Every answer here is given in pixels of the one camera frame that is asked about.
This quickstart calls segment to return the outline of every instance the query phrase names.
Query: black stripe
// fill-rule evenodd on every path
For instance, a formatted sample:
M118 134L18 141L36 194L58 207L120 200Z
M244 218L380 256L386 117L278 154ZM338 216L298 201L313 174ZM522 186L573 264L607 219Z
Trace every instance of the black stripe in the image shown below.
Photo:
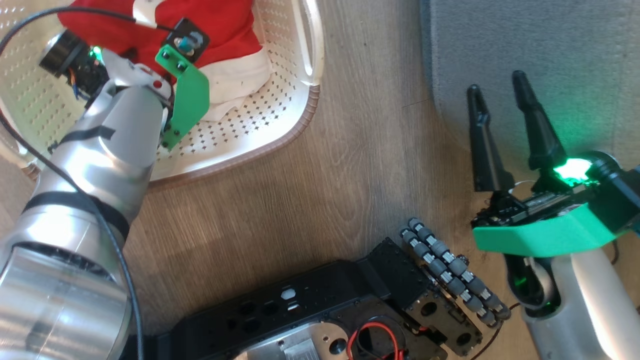
M104 219L111 225L113 225L120 234L124 237L124 240L127 239L129 235L129 222L127 219L116 210L113 206L109 204L105 204L100 199L91 196L91 199L94 203L98 205L100 208L100 212ZM87 204L86 198L84 195L80 193L70 193L70 192L47 192L38 194L27 202L27 205L24 207L22 212L35 208L36 206L45 206L45 205L61 205L68 206L70 208L86 211L87 213L93 214L93 208L89 204Z
M106 126L97 126L89 130L73 131L66 134L65 137L60 140L59 145L62 145L65 142L88 140L91 138L104 138L111 140L111 137L115 132L116 131L114 129Z

